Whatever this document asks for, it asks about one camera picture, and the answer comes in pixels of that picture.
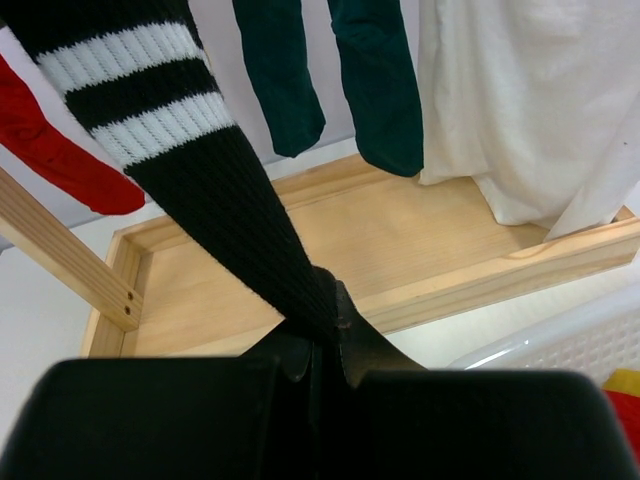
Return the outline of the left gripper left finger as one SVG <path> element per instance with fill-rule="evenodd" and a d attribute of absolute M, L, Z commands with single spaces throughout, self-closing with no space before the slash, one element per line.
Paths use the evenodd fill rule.
<path fill-rule="evenodd" d="M 283 320 L 255 345 L 239 356 L 252 370 L 265 371 L 270 383 L 281 379 L 301 381 L 310 363 L 312 341 L 306 330 L 290 320 Z"/>

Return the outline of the black sock with white stripes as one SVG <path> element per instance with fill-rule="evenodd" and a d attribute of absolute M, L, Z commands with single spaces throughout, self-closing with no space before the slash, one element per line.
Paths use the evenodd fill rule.
<path fill-rule="evenodd" d="M 332 342 L 337 307 L 231 115 L 184 1 L 5 1 L 69 112 L 194 241 L 285 318 Z"/>

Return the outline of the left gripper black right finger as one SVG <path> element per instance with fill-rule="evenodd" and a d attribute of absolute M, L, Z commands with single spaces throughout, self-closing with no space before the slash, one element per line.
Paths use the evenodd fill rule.
<path fill-rule="evenodd" d="M 335 287 L 334 350 L 349 387 L 357 388 L 370 372 L 425 371 L 360 314 L 343 282 Z"/>

